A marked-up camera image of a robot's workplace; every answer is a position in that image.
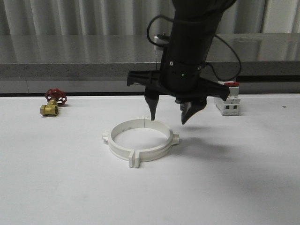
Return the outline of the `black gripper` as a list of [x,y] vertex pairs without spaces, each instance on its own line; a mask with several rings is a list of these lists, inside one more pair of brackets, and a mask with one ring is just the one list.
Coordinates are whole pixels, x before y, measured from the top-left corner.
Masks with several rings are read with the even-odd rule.
[[[127,86],[136,84],[145,87],[144,98],[150,110],[151,120],[155,119],[159,95],[161,94],[187,100],[207,96],[226,100],[229,96],[227,86],[200,77],[207,55],[207,51],[202,52],[200,57],[192,54],[190,59],[186,56],[184,61],[180,62],[164,53],[159,70],[129,71]],[[205,107],[206,99],[181,103],[182,125]]]

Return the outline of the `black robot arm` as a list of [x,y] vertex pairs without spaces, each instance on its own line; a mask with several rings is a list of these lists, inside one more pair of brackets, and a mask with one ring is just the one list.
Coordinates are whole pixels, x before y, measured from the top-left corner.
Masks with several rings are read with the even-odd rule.
[[233,0],[174,0],[173,19],[158,15],[151,20],[153,23],[163,18],[172,22],[168,43],[155,44],[163,48],[160,69],[130,71],[127,76],[128,86],[145,87],[151,120],[155,119],[160,95],[176,98],[182,124],[205,108],[208,96],[227,100],[228,86],[201,78],[200,73],[207,65],[206,57],[222,15],[234,3]]

